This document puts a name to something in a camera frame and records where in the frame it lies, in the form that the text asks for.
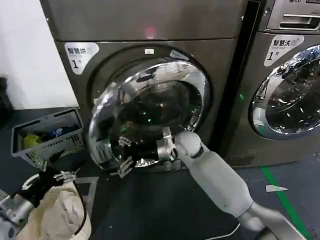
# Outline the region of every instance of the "gray floor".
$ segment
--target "gray floor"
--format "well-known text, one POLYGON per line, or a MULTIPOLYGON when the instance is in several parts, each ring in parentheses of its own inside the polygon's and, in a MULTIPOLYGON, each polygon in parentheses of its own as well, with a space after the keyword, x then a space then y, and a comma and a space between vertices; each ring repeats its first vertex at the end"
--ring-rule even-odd
MULTIPOLYGON (((11 129, 29 120, 61 109, 15 111, 10 123, 0 129, 0 188, 8 193, 37 172, 21 158, 10 154, 11 129)), ((270 167, 279 185, 288 188, 286 195, 313 239, 320 236, 320 155, 310 153, 303 162, 270 167)), ((94 165, 87 151, 63 158, 59 168, 86 159, 78 177, 79 189, 90 202, 95 189, 91 213, 91 239, 113 240, 204 240, 230 232, 237 221, 220 211, 198 187, 187 170, 165 173, 131 172, 125 179, 109 177, 94 165)), ((239 168, 253 199, 288 217, 274 192, 266 192, 269 184, 260 168, 239 168)), ((251 240, 256 233, 240 227, 228 240, 251 240)))

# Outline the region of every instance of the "washing machine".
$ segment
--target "washing machine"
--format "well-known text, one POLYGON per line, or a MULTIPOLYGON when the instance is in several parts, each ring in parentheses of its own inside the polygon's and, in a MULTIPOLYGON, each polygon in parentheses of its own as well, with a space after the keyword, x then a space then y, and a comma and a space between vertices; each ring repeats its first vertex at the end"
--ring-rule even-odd
POLYGON ((211 144, 232 166, 308 158, 320 146, 320 1, 251 0, 243 26, 211 144))
MULTIPOLYGON (((122 143, 151 141, 163 127, 210 141, 247 1, 41 4, 83 121, 108 99, 91 146, 99 167, 122 163, 122 143)), ((141 161, 137 167, 157 162, 141 161)))

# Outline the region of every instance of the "washing machine door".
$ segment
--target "washing machine door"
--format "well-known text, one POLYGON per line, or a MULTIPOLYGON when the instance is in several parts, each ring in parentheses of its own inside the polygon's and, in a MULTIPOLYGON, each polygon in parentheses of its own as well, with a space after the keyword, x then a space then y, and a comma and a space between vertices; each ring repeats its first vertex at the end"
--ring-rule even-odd
POLYGON ((255 130, 289 140, 320 125, 320 45, 297 53, 261 84, 250 107, 255 130))
MULTIPOLYGON (((175 135, 194 131, 210 98, 208 79, 193 63, 174 58, 147 59, 109 82, 96 101, 89 126, 88 145, 103 169, 123 163, 126 144, 143 144, 163 137, 169 127, 175 135)), ((136 167, 158 159, 136 159, 136 167)))

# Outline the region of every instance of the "green floor line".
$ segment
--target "green floor line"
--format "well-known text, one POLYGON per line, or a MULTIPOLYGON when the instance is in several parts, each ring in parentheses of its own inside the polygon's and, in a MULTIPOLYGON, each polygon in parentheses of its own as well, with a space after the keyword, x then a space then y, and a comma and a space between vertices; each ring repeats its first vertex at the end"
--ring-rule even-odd
MULTIPOLYGON (((266 179, 271 185, 278 186, 276 178, 272 175, 269 168, 264 166, 261 167, 262 172, 264 173, 266 179)), ((289 217, 291 218, 292 223, 295 225, 295 227, 298 229, 298 231, 307 239, 312 240, 312 237, 310 236, 307 228, 305 227, 305 224, 302 222, 300 217, 298 216, 297 212, 295 211, 294 207, 290 203, 287 195, 283 191, 276 191, 275 194, 279 198, 280 202, 282 203, 284 209, 288 213, 289 217)))

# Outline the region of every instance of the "cable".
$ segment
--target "cable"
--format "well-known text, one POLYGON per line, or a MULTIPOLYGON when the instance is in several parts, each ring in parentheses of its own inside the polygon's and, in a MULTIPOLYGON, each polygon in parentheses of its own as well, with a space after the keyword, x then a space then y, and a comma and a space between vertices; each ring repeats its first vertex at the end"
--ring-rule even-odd
POLYGON ((232 232, 230 232, 230 233, 228 233, 226 235, 213 236, 213 237, 207 238, 205 240, 223 239, 223 238, 226 238, 226 237, 230 237, 232 234, 234 234, 238 230, 239 227, 240 227, 240 223, 238 223, 238 225, 235 227, 235 229, 232 232))

